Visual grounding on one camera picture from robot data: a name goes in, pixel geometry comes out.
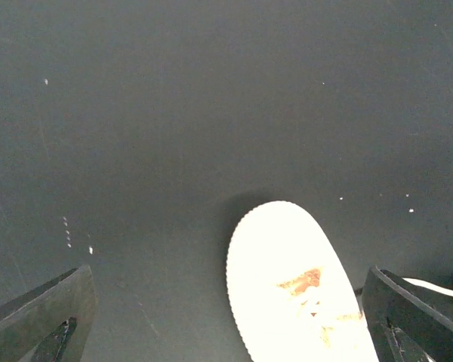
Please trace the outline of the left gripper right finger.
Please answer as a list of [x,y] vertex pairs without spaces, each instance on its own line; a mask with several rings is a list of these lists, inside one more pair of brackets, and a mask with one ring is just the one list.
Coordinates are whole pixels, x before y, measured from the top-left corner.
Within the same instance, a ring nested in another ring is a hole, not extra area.
[[374,266],[362,307],[379,361],[453,361],[453,297]]

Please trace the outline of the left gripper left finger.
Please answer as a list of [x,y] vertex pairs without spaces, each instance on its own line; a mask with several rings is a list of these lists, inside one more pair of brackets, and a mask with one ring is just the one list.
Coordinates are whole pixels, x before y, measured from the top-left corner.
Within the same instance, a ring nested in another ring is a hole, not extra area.
[[89,265],[0,306],[0,361],[80,361],[98,309]]

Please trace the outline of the white shoelace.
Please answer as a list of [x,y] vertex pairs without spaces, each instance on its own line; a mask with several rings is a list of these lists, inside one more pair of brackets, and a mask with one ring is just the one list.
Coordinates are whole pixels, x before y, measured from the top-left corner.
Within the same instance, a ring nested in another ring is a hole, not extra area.
[[453,297],[453,290],[446,288],[446,287],[441,287],[438,285],[435,285],[433,283],[430,283],[428,281],[420,280],[420,279],[415,279],[415,278],[403,278],[404,281],[409,282],[410,284],[413,284],[417,287],[423,287],[428,290],[432,290],[437,293],[441,293],[446,296]]

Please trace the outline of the white beige sneaker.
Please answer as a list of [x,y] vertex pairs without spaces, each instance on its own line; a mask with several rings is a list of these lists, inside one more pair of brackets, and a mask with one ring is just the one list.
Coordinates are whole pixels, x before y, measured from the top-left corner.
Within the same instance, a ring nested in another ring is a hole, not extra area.
[[254,361],[376,361],[365,315],[334,248],[302,207],[246,213],[226,257],[226,288]]

